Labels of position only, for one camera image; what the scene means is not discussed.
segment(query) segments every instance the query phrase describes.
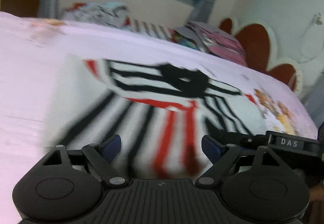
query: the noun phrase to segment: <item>bed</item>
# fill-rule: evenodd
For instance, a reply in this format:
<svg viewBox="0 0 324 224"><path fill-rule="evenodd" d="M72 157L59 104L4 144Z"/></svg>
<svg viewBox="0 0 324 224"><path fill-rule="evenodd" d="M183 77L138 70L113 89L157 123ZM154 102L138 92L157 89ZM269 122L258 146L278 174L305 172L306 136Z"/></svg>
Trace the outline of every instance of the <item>bed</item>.
<svg viewBox="0 0 324 224"><path fill-rule="evenodd" d="M53 92L58 88L58 73L69 54L85 60L168 62L177 67L198 69L239 88L251 108L260 112L263 129L317 138L314 123L285 84L200 51L130 31L79 22L21 19L6 13L0 13L0 35L1 223L20 221L11 192L17 181L44 155L44 122ZM288 62L275 62L272 60L274 52L270 55L270 68Z"/></svg>

